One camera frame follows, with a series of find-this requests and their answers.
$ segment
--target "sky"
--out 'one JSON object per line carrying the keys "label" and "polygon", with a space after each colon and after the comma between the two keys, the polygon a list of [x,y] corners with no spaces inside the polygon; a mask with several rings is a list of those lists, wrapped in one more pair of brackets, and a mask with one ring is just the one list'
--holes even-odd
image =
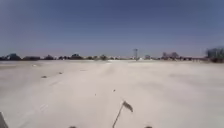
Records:
{"label": "sky", "polygon": [[0,0],[0,56],[204,56],[224,45],[222,0]]}

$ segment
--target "dirt surface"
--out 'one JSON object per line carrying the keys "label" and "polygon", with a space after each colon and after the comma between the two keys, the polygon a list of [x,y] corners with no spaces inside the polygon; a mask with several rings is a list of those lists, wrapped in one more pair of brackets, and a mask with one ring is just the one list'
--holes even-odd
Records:
{"label": "dirt surface", "polygon": [[224,66],[161,61],[1,63],[9,128],[223,128]]}

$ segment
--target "flat terrain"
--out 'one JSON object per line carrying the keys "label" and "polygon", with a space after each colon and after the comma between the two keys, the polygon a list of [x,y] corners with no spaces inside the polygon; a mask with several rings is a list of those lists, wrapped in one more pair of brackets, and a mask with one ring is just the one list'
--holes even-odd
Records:
{"label": "flat terrain", "polygon": [[224,65],[162,61],[0,62],[9,128],[224,128]]}

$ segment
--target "post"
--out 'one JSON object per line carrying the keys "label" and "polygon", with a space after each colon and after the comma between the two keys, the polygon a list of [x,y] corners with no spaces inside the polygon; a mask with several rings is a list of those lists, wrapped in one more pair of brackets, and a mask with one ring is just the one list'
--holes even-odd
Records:
{"label": "post", "polygon": [[134,49],[134,59],[138,60],[138,49]]}

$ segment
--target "dry ground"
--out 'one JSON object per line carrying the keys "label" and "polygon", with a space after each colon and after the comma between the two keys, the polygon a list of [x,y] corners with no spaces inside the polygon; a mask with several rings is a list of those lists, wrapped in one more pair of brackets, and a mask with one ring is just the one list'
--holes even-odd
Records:
{"label": "dry ground", "polygon": [[0,64],[9,128],[223,128],[224,65],[39,61]]}

